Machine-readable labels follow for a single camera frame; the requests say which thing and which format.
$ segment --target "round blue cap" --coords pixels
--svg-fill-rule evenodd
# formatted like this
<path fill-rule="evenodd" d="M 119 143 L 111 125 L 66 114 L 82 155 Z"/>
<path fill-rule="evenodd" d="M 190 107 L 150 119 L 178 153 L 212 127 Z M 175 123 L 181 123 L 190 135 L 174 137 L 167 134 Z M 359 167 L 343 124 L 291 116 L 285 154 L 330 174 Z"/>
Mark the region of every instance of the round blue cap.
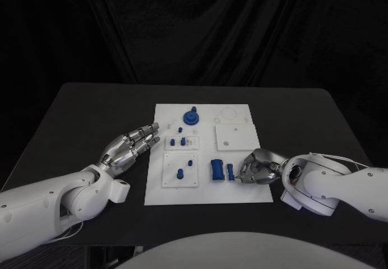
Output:
<path fill-rule="evenodd" d="M 196 113 L 196 107 L 191 107 L 191 110 L 188 112 L 184 113 L 183 115 L 183 122 L 187 125 L 194 125 L 199 122 L 199 115 Z"/>

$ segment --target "blue knob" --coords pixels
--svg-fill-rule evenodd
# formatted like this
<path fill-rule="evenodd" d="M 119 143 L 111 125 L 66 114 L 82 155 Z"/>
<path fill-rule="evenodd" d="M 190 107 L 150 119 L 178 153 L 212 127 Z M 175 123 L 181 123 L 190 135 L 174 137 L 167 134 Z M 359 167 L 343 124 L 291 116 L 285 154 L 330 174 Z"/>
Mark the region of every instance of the blue knob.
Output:
<path fill-rule="evenodd" d="M 177 179 L 183 179 L 183 169 L 177 169 L 175 177 Z"/>
<path fill-rule="evenodd" d="M 188 112 L 184 113 L 183 115 L 183 122 L 187 125 L 194 125 L 199 122 L 199 115 L 196 113 L 196 107 L 191 107 L 191 110 Z"/>

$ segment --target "black curtain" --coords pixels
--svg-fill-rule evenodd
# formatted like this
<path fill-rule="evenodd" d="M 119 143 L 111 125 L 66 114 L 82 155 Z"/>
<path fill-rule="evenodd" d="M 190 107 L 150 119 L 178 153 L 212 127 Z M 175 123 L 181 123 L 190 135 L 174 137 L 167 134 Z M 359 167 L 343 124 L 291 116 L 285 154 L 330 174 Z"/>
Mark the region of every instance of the black curtain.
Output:
<path fill-rule="evenodd" d="M 4 5 L 1 178 L 69 81 L 321 87 L 372 163 L 388 166 L 386 1 L 15 0 Z"/>

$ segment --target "white mounting plate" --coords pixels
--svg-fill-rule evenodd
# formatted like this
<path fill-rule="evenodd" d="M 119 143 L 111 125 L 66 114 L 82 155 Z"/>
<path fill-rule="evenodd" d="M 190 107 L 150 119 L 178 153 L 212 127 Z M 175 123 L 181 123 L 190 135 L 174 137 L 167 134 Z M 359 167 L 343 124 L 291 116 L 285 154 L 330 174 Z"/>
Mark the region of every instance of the white mounting plate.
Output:
<path fill-rule="evenodd" d="M 188 126 L 183 122 L 183 114 L 193 106 L 196 106 L 199 122 Z M 144 205 L 272 202 L 268 185 L 242 184 L 226 180 L 226 164 L 232 164 L 233 174 L 237 175 L 242 161 L 252 151 L 217 151 L 216 149 L 214 126 L 217 124 L 252 124 L 248 105 L 157 104 L 154 122 L 160 126 L 161 141 L 151 147 Z M 199 150 L 165 150 L 164 140 L 168 136 L 197 136 Z M 196 188 L 161 187 L 162 157 L 164 154 L 175 153 L 197 154 Z M 223 160 L 225 180 L 222 182 L 212 181 L 212 159 Z"/>
<path fill-rule="evenodd" d="M 186 139 L 186 145 L 181 146 L 181 137 Z M 171 139 L 175 140 L 175 145 L 171 146 Z M 165 137 L 165 150 L 197 150 L 199 149 L 199 138 L 197 136 L 167 136 Z"/>
<path fill-rule="evenodd" d="M 183 179 L 177 179 L 177 169 L 183 169 Z M 165 153 L 162 161 L 161 187 L 197 187 L 197 155 L 194 153 Z"/>
<path fill-rule="evenodd" d="M 256 129 L 253 124 L 216 125 L 217 150 L 250 150 L 259 148 Z"/>

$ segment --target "silver robotic hand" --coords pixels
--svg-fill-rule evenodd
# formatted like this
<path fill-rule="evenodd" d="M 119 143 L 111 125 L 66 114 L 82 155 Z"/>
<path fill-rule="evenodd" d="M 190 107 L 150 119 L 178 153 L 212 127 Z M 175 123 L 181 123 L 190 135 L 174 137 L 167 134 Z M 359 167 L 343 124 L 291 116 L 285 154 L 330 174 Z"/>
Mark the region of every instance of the silver robotic hand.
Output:
<path fill-rule="evenodd" d="M 287 157 L 265 149 L 255 149 L 242 162 L 239 176 L 242 183 L 269 184 L 279 177 Z"/>
<path fill-rule="evenodd" d="M 242 183 L 269 184 L 278 178 L 285 191 L 281 200 L 295 209 L 304 207 L 323 216 L 331 216 L 338 200 L 369 218 L 388 222 L 388 169 L 369 168 L 351 173 L 333 161 L 350 159 L 305 154 L 287 159 L 282 155 L 255 149 L 243 160 L 239 176 Z"/>
<path fill-rule="evenodd" d="M 118 136 L 96 165 L 82 171 L 0 193 L 0 262 L 66 238 L 53 239 L 102 212 L 108 200 L 125 201 L 129 185 L 115 178 L 160 140 L 157 129 L 152 123 Z M 67 210 L 64 215 L 59 213 L 60 205 Z"/>
<path fill-rule="evenodd" d="M 96 166 L 115 178 L 135 163 L 137 156 L 158 142 L 158 124 L 152 123 L 118 136 L 106 145 Z"/>

